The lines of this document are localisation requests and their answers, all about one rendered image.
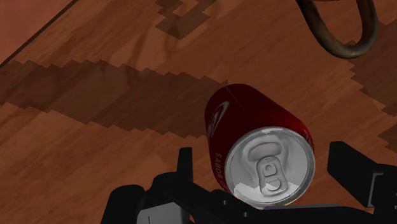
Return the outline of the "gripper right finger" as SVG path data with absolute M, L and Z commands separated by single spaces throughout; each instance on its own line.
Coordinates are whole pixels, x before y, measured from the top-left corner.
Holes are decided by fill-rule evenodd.
M 397 166 L 379 164 L 343 141 L 330 143 L 327 171 L 376 224 L 397 224 Z

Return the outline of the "red soda can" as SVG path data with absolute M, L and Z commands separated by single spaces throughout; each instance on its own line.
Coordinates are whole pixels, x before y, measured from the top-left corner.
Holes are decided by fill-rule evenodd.
M 295 115 L 246 84 L 217 90 L 205 107 L 212 171 L 221 187 L 258 209 L 288 205 L 314 177 L 314 145 Z

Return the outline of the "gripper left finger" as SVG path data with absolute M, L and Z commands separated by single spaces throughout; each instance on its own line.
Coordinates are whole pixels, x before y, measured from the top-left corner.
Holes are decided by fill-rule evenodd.
M 181 148 L 177 170 L 156 176 L 149 190 L 115 188 L 101 224 L 248 224 L 236 200 L 221 190 L 208 192 L 192 176 L 192 149 Z

